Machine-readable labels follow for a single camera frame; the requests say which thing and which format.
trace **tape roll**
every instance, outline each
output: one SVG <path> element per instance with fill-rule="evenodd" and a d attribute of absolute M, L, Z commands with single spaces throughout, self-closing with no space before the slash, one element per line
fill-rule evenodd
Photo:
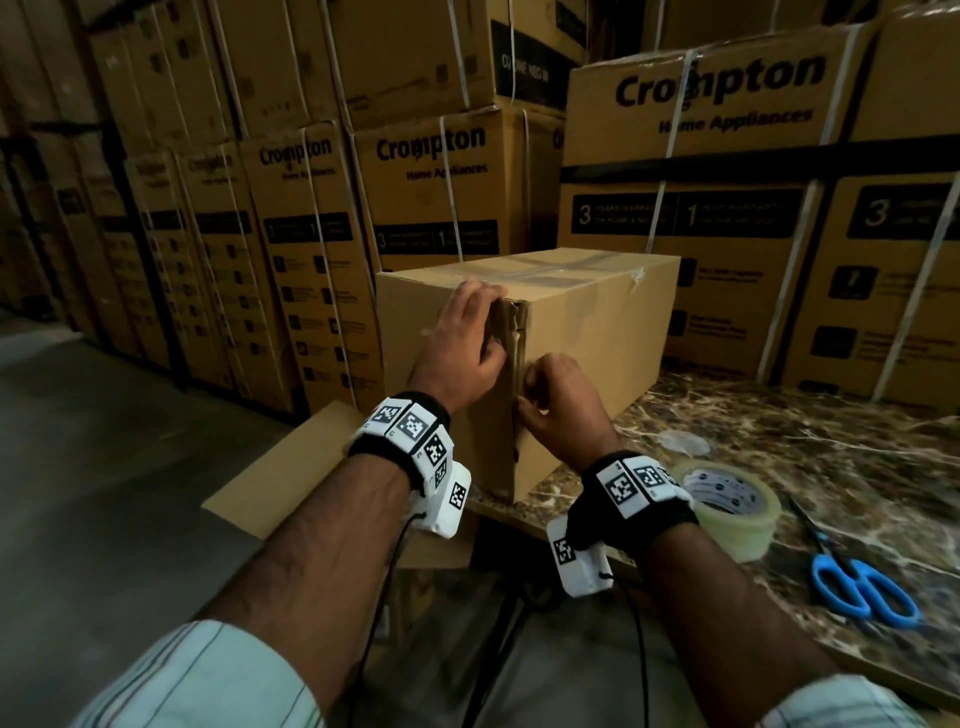
<path fill-rule="evenodd" d="M 693 496 L 700 525 L 736 563 L 763 558 L 782 513 L 770 486 L 752 473 L 710 460 L 685 460 L 672 474 Z"/>

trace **blue scissors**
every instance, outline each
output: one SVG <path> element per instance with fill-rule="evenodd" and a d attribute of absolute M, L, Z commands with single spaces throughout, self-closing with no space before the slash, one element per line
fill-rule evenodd
<path fill-rule="evenodd" d="M 810 577 L 831 611 L 844 617 L 878 619 L 897 629 L 919 626 L 920 608 L 893 579 L 862 561 L 834 555 L 829 549 L 829 536 L 793 498 L 790 507 L 820 547 L 821 552 L 813 557 Z M 831 584 L 836 584 L 839 591 Z"/>

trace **marble surface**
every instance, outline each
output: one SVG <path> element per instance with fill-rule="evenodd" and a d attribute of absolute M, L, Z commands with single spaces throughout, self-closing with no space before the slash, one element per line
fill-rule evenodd
<path fill-rule="evenodd" d="M 921 628 L 897 631 L 817 604 L 808 588 L 814 547 L 785 507 L 767 555 L 744 569 L 819 642 L 927 701 L 960 705 L 960 419 L 923 420 L 893 407 L 663 373 L 616 425 L 625 447 L 632 441 L 668 466 L 686 455 L 663 447 L 660 434 L 692 432 L 710 445 L 702 459 L 755 473 L 781 501 L 795 497 L 842 550 L 914 597 Z M 471 501 L 474 510 L 543 537 L 580 490 L 574 473 L 560 467 L 515 505 L 476 489 Z"/>

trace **striped shirt sleeve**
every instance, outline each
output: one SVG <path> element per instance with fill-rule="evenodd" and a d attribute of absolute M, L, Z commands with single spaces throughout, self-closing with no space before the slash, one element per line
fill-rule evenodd
<path fill-rule="evenodd" d="M 185 624 L 151 647 L 71 728 L 322 728 L 310 690 L 253 635 Z"/>
<path fill-rule="evenodd" d="M 902 700 L 861 675 L 833 675 L 789 695 L 759 728 L 922 728 Z"/>

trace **concrete floor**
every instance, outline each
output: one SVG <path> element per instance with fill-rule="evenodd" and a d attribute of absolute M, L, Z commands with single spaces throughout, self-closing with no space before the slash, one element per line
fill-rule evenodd
<path fill-rule="evenodd" d="M 0 725 L 62 726 L 217 592 L 256 542 L 200 504 L 286 431 L 0 313 Z M 358 726 L 460 724 L 498 591 L 472 572 L 438 583 Z M 645 630 L 651 722 L 699 724 L 665 637 Z M 531 619 L 479 725 L 639 726 L 639 674 L 623 604 L 568 601 Z"/>

